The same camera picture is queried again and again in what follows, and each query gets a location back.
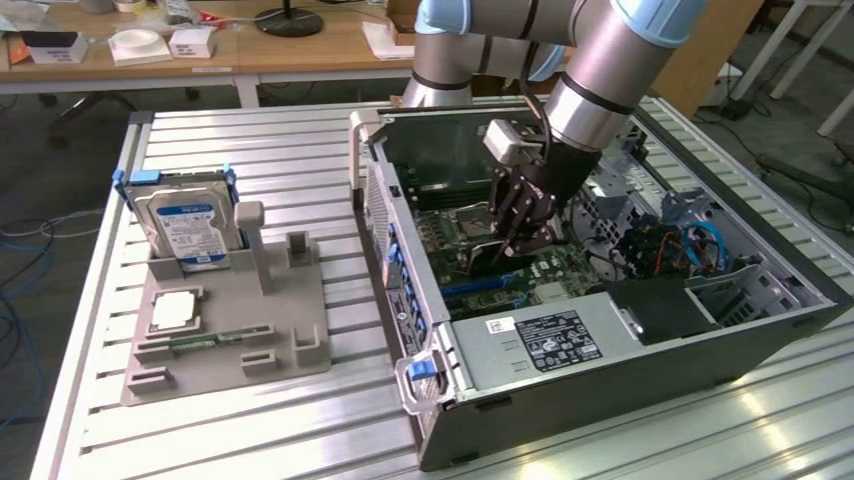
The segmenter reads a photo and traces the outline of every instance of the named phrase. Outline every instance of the blue cable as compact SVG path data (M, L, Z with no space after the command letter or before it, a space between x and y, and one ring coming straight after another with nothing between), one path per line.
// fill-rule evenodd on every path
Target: blue cable
M694 228L702 228L704 230L706 230L716 239L716 242L718 243L718 269L726 272L726 247L724 245L724 235L721 235L718 227L716 227L709 222L694 222L688 227L685 227L685 230L682 230L682 243L685 245L685 251L688 252L692 263L694 265L704 264L701 259L697 257L697 254L694 253L694 249L692 248L692 229Z
M42 271L37 274L35 277L33 277L30 280L27 280L22 285L18 286L18 288L15 290L11 290L10 292L6 292L6 297L7 298L15 298L18 297L30 287L33 287L37 282L39 280L42 280L42 278L45 278L45 275L47 275L49 271L51 270L51 267L54 266L54 258L51 256L51 251L45 249L45 248L39 248L39 247L23 247L21 245L13 245L11 243L6 243L3 240L0 240L0 247L6 247L10 248L13 250L19 250L22 252L35 252L35 253L42 253L45 254L45 264L42 267Z
M30 279L27 280L22 285L18 286L18 288L15 288L13 291L7 292L7 293L2 293L0 292L0 300L3 300L3 303L6 304L9 310L10 310L10 315L5 315L0 314L0 319L5 320L9 325L10 325L10 330L7 332L7 334L5 334L3 336L3 340L6 340L6 338L9 337L9 334L11 334L15 329L18 329L22 338L25 339L25 347L29 350L30 353L30 357L33 360L33 364L37 370L37 388L33 392L33 394L30 395L30 399L27 400L27 402L25 403L25 405L21 406L21 408L18 409L18 411L13 414L13 416L10 418L7 418L7 420L0 423L0 432L3 431L3 429L15 422L15 420L18 420L18 418L22 417L22 415L25 415L31 408L34 408L34 406L37 406L37 404L42 401L42 396L43 396L43 392L45 392L45 369L42 367L42 360L39 359L39 352L37 351L37 343L33 340L33 335L30 334L30 329L27 328L27 326L25 325L25 323L19 320L15 311L13 310L13 305L9 303L9 300L11 298L18 297L29 288L31 288L37 282L39 280L42 280L42 278L45 277L45 275L49 273L49 271L51 270L51 266L54 263L53 260L53 256L51 256L51 251L47 248L39 248L39 247L26 247L26 246L21 246L21 245L13 245L5 241L0 240L0 247L6 247L10 248L13 250L19 250L23 252L35 252L35 253L42 253L45 256L45 262L43 262L43 267L42 267L42 271Z
M10 322L10 324L15 325L19 331L22 332L22 337L25 338L25 345L27 350L30 350L30 356L33 357L33 363L37 368L37 389L34 390L30 400L27 403L22 405L15 414L7 418L6 422L0 423L0 431L13 423L15 420L27 413L27 411L35 406L35 404L42 400L42 393L45 391L45 370L42 368L42 361L39 360L39 352L37 351L37 343L33 341L33 336L30 335L30 330L27 326L18 321L15 317L10 317L9 315L0 315L0 318Z

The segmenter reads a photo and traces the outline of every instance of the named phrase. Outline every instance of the floor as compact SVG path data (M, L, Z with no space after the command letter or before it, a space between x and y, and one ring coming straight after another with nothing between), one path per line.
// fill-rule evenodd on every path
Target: floor
M768 33L763 33L745 38L734 55L736 63L750 64L768 36ZM773 72L776 62L797 48L795 42L784 45L767 68L767 75ZM338 82L337 85L318 84L314 88L310 84L279 85L266 87L263 93L273 105L370 101L400 94L405 83L405 80ZM852 166L832 166L833 142L820 137L816 129L853 85L854 72L816 58L787 99L773 102L768 96L758 96L772 110L772 117L752 114L728 125L757 152L776 155L828 176L852 174ZM153 111L235 108L239 104L231 88L209 87L202 88L201 92L202 98L197 101L189 101L181 89L133 92L129 98L142 109ZM53 218L73 211L97 209L106 201L110 193L109 178L125 136L126 112L117 105L101 105L67 128L71 139L67 150L51 150L43 143L46 124L77 98L77 95L61 95L61 105L47 109L35 96L22 96L15 106L5 111L2 106L10 105L14 99L0 97L0 224L22 218ZM717 118L714 112L701 112L701 115L710 120ZM733 135L718 125L704 125L704 129L736 158L756 168L752 155L740 146ZM836 136L848 136L854 141L854 115L845 120ZM768 181L791 202L805 209L807 195L801 188L776 176ZM848 213L841 202L823 194L816 195L816 214L829 223L844 223ZM63 232L89 229L97 225L97 221L97 217L75 220L69 223ZM849 251L854 251L852 238L835 232L829 234ZM46 239L37 237L31 240L34 243L30 245L34 245ZM27 322L39 350L49 391L37 402L37 407L26 413L25 421L0 430L3 479L27 478L33 466L43 426L42 417L47 413L47 399L51 396L50 386L55 383L61 368L94 240L94 236L57 240L50 273L27 294L15 299L19 315ZM29 261L27 255L0 249L0 278L6 278ZM6 358L9 349L10 342L0 342L0 359ZM15 415L19 406L27 402L34 379L33 362L22 349L14 362L0 371L0 422Z

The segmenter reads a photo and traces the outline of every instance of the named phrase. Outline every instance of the white box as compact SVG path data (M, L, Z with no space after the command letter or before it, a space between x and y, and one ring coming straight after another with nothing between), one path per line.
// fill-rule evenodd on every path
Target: white box
M22 32L37 63L82 63L90 44L81 32Z
M716 84L709 90L706 94L706 99L704 103L700 104L701 107L721 107L728 101L728 95L733 93L736 90L736 84L741 80L744 72L738 69L738 67L730 65L729 63L724 64L721 67L721 72L718 73L718 78L716 79Z
M170 47L166 46L166 41L163 41L163 38L157 45L149 47L145 51L133 51L117 47L113 38L109 40L109 43L110 51L113 52L113 60L114 62L117 62L117 67L127 67L130 65L142 65L145 63L155 63L173 60Z
M177 30L170 39L170 50L175 58L211 58L214 55L214 35L210 28Z

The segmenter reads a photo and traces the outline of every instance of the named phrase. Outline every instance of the wooden desk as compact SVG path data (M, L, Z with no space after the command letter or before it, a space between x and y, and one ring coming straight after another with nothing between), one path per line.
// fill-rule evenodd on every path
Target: wooden desk
M211 59L179 59L119 68L114 66L105 40L115 32L115 24L133 21L134 15L118 12L91 15L77 4L57 4L50 11L57 22L102 41L91 46L79 65L37 65L29 61L7 70L0 65L0 94L234 85L242 106L254 108L259 106L257 86L263 83L410 76L412 61L381 61L372 53L362 23L381 20L349 10L382 16L382 8L365 5L337 8L315 0L297 0L295 4L315 8L325 18L319 34L281 38L265 34L247 22L241 29L215 33L218 49ZM656 91L689 116L714 84L760 4L761 0L709 2L692 40L674 54L656 81ZM241 18L251 18L279 5L279 0L194 2L199 10ZM17 42L21 38L14 35L11 46Z
M197 8L205 11L237 16L237 5L233 2L194 2ZM63 29L85 32L95 40L90 43L90 50L83 63L74 65L37 65L27 59L13 65L7 72L0 72L0 81L33 82L46 80L95 80L110 78L158 77L193 75L194 69L218 68L238 70L238 32L221 30L217 38L217 53L210 59L175 59L169 62L117 67L107 39L117 33L117 25L130 23L135 19L133 13L113 12L93 15L83 11L78 4L57 4L50 10L51 17ZM10 48L22 43L19 35L11 35Z
M345 9L325 8L326 4L311 0L298 3L319 7L318 14L326 20L326 27L318 35L279 38L262 33L253 23L245 22L242 28L215 33L218 46L211 59L175 59L131 67L115 66L106 40L115 33L117 24L134 21L134 14L93 15L77 4L57 4L50 15L58 24L97 39L87 58L77 65L37 65L27 60L9 69L0 68L0 94L234 85L241 105L255 108L259 106L257 86L261 83L409 77L412 62L384 62L372 54L362 34L362 22L380 22L380 19ZM199 1L193 5L225 17L247 18L281 5L281 2ZM358 8L384 15L380 7ZM21 37L13 34L10 48L21 42ZM2 47L3 44L0 54L9 60L7 50Z

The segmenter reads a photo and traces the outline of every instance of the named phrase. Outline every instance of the motherboard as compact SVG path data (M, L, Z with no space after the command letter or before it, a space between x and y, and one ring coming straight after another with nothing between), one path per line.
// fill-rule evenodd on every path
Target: motherboard
M453 320L568 300L602 283L580 244L520 258L497 255L502 242L486 202L414 217Z

